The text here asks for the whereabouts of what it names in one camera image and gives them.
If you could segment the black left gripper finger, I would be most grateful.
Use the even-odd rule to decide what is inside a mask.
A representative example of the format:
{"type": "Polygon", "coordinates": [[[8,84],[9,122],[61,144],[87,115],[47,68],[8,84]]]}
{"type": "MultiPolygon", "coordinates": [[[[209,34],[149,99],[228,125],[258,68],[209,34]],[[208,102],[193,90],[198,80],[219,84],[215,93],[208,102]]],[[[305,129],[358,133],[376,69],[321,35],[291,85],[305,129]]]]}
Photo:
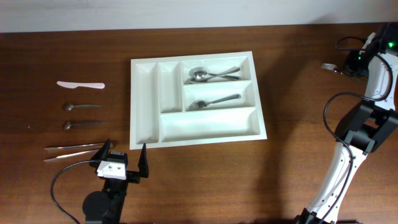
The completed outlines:
{"type": "Polygon", "coordinates": [[[141,154],[138,162],[138,168],[139,168],[139,175],[142,178],[148,178],[149,177],[149,164],[147,161],[147,147],[146,143],[143,144],[142,149],[141,149],[141,154]]]}
{"type": "Polygon", "coordinates": [[[111,148],[111,140],[108,139],[101,149],[99,149],[92,157],[93,161],[103,161],[107,158],[109,150],[111,148]]]}

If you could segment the metal fork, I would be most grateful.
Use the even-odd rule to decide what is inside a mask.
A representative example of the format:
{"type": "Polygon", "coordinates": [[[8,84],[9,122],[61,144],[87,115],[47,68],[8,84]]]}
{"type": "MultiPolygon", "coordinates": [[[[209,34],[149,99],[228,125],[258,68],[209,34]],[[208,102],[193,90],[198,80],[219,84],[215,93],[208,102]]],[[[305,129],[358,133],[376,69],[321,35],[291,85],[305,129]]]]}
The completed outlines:
{"type": "Polygon", "coordinates": [[[355,80],[356,82],[358,82],[362,85],[366,85],[366,83],[364,81],[362,81],[359,77],[355,76],[353,73],[345,72],[344,70],[338,68],[338,66],[335,64],[323,63],[321,65],[321,68],[325,69],[325,70],[331,70],[332,72],[335,72],[335,73],[339,73],[341,75],[344,75],[345,77],[355,80]]]}
{"type": "Polygon", "coordinates": [[[195,100],[185,108],[185,111],[200,111],[200,110],[203,110],[213,104],[222,103],[222,102],[230,101],[230,100],[238,100],[240,98],[241,98],[240,94],[233,94],[233,95],[229,95],[229,96],[219,98],[217,100],[211,100],[211,101],[210,100],[195,100]]]}

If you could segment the large metal spoon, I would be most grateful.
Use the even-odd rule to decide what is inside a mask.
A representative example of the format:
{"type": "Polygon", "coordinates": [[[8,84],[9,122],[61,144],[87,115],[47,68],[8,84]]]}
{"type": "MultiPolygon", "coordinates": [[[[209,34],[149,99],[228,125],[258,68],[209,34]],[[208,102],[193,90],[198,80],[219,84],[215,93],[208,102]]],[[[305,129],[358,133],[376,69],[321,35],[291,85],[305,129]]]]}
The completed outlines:
{"type": "MultiPolygon", "coordinates": [[[[205,78],[206,78],[205,80],[195,80],[194,73],[195,73],[195,72],[199,72],[199,71],[205,72],[205,73],[210,73],[210,72],[208,72],[204,67],[195,67],[195,68],[193,68],[193,69],[191,69],[191,70],[189,71],[190,78],[187,79],[187,80],[184,82],[184,84],[206,83],[206,82],[208,82],[209,80],[211,80],[212,78],[220,78],[220,77],[210,77],[210,76],[206,75],[206,76],[205,76],[205,78]]],[[[228,70],[226,70],[226,71],[223,71],[223,72],[217,73],[217,74],[220,74],[220,75],[221,75],[221,74],[230,75],[231,73],[236,73],[236,72],[239,72],[239,71],[240,71],[240,68],[239,68],[239,67],[232,67],[232,68],[230,68],[230,69],[228,69],[228,70]]]]}

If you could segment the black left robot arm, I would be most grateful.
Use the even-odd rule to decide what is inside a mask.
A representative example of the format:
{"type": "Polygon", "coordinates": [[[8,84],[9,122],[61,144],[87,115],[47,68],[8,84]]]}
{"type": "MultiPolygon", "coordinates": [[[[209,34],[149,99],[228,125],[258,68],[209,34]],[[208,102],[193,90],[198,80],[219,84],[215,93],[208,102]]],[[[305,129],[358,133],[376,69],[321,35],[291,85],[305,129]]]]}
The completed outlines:
{"type": "Polygon", "coordinates": [[[128,185],[139,184],[142,178],[149,176],[145,144],[141,149],[138,171],[127,170],[128,155],[112,151],[111,145],[111,140],[107,140],[91,158],[90,166],[104,180],[104,185],[100,191],[94,191],[84,199],[85,223],[119,223],[128,185]]]}

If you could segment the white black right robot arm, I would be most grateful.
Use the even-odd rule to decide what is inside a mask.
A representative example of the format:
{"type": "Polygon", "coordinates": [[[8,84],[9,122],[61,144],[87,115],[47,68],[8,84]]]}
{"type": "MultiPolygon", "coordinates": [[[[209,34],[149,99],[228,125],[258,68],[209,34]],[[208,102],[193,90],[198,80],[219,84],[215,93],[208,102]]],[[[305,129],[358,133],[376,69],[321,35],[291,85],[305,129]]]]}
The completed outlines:
{"type": "Polygon", "coordinates": [[[353,94],[360,102],[335,130],[329,131],[336,140],[331,165],[316,197],[294,218],[294,223],[337,223],[341,203],[356,171],[397,129],[397,23],[383,24],[360,41],[361,48],[347,49],[349,54],[342,68],[322,65],[346,77],[365,77],[368,81],[365,94],[353,94]]]}

